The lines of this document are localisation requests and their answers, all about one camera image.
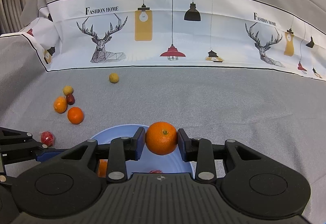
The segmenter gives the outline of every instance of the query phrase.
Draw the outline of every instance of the antler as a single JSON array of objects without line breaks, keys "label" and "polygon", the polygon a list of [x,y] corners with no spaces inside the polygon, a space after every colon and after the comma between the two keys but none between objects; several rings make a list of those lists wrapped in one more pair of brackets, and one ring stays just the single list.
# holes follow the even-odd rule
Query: antler
[{"label": "antler", "polygon": [[90,32],[88,31],[88,29],[86,29],[86,27],[85,27],[85,23],[86,23],[86,21],[88,20],[88,18],[83,22],[83,25],[82,25],[83,28],[82,28],[82,29],[80,28],[78,22],[77,22],[77,26],[78,26],[78,28],[80,29],[80,31],[81,31],[82,33],[92,36],[95,40],[99,40],[99,38],[97,37],[97,33],[95,33],[95,32],[93,31],[93,25],[92,25],[92,27],[91,27],[91,31],[90,31]]},{"label": "antler", "polygon": [[272,39],[266,43],[266,45],[264,46],[265,50],[267,51],[268,49],[271,48],[271,45],[273,44],[277,44],[282,40],[283,36],[281,35],[280,38],[280,34],[278,33],[278,36],[276,37],[276,39],[273,41],[273,34],[272,34]]},{"label": "antler", "polygon": [[257,24],[257,22],[249,28],[249,31],[248,31],[247,24],[246,24],[246,31],[247,31],[247,34],[249,35],[249,37],[252,38],[252,39],[253,39],[257,44],[260,45],[260,40],[259,40],[259,38],[258,38],[258,33],[259,33],[259,31],[257,31],[255,37],[254,37],[254,33],[252,32],[252,28],[253,28],[256,24]]},{"label": "antler", "polygon": [[110,23],[110,30],[107,33],[105,33],[105,37],[103,38],[103,40],[105,41],[105,43],[107,43],[108,41],[111,40],[111,38],[112,38],[110,36],[111,34],[114,34],[114,33],[120,31],[123,28],[123,26],[126,24],[127,19],[128,19],[128,16],[127,16],[126,17],[126,20],[124,21],[124,23],[121,24],[121,19],[115,13],[114,13],[114,15],[118,18],[119,22],[118,22],[118,25],[115,26],[115,29],[114,30],[113,30],[113,27],[112,27],[112,23]]}]

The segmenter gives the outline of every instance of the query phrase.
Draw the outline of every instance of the red date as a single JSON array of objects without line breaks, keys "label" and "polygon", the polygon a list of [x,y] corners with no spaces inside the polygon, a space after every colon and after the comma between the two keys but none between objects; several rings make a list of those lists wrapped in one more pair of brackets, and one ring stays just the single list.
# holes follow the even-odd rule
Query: red date
[{"label": "red date", "polygon": [[73,105],[75,103],[75,97],[71,93],[67,94],[66,100],[69,105]]}]

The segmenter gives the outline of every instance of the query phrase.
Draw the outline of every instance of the yellow light bulb illustration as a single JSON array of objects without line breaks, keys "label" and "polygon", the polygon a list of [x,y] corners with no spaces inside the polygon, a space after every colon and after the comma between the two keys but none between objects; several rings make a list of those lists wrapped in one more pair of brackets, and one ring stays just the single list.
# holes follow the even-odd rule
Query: yellow light bulb illustration
[{"label": "yellow light bulb illustration", "polygon": [[139,20],[142,22],[145,22],[148,20],[148,15],[146,14],[146,11],[142,11],[139,15]]},{"label": "yellow light bulb illustration", "polygon": [[285,47],[284,55],[287,55],[289,57],[294,55],[293,38],[294,38],[293,31],[291,29],[287,30],[285,32],[286,47]]},{"label": "yellow light bulb illustration", "polygon": [[153,35],[152,11],[142,5],[135,11],[135,41],[151,41]]}]

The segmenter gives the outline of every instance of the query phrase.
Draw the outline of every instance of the red fruit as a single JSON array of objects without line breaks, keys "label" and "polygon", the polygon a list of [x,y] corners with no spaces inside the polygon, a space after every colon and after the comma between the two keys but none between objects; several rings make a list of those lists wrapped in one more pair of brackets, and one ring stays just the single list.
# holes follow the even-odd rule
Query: red fruit
[{"label": "red fruit", "polygon": [[71,93],[67,94],[66,100],[69,105],[73,105],[75,103],[74,95],[72,95]]},{"label": "red fruit", "polygon": [[54,144],[54,135],[49,131],[41,133],[41,142],[48,147],[52,146]]},{"label": "red fruit", "polygon": [[149,173],[163,173],[161,170],[151,170]]}]

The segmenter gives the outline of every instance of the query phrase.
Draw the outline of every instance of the metal screw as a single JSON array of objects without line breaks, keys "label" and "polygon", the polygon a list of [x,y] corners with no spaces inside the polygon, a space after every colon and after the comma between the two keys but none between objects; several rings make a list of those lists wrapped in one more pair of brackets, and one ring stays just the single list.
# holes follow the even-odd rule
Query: metal screw
[{"label": "metal screw", "polygon": [[202,180],[212,180],[214,178],[214,174],[208,171],[203,171],[198,174],[198,177],[201,178]]},{"label": "metal screw", "polygon": [[121,180],[124,177],[124,174],[120,171],[110,172],[108,177],[112,180]]}]

